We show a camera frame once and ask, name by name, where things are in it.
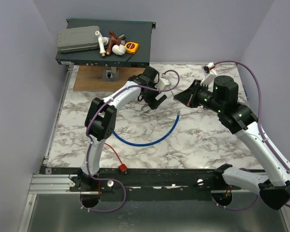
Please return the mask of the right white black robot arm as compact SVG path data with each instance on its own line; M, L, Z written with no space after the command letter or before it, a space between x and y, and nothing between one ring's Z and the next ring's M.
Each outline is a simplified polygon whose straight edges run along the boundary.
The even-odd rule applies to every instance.
M285 166L288 163L285 157L258 128L257 116L238 102L238 84L233 78L217 76L212 91L202 86L200 80L194 80L174 99L189 108L203 106L217 113L221 124L247 146L266 172L265 175L253 174L224 164L214 171L213 185L217 189L228 185L240 187L260 196L274 210L290 201L290 165Z

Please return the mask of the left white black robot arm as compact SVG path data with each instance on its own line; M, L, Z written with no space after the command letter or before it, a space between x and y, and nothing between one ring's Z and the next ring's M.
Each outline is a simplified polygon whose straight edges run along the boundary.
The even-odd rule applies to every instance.
M97 187L98 180L94 175L100 169L100 158L105 141L115 129L117 112L136 98L144 100L153 110L166 99L166 95L158 100L156 97L170 87L171 82L162 77L155 82L157 75L159 72L148 66L143 73L130 77L123 87L110 96L103 99L96 97L91 101L85 119L88 137L87 153L77 174L79 185L85 190L92 191Z

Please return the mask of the brass padlock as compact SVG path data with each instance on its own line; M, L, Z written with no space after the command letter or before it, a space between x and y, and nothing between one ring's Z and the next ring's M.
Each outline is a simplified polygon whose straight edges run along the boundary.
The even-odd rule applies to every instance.
M141 111L143 113L149 113L151 111L151 108L148 104L145 104L144 106L141 107Z

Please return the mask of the white pipe elbow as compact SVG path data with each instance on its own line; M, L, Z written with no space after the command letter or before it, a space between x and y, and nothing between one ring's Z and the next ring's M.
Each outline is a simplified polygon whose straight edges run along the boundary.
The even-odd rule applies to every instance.
M120 45L115 44L112 47L112 52L114 54L116 54L117 56L124 55L126 53L126 50L127 50L126 46L124 46L122 44L120 44Z

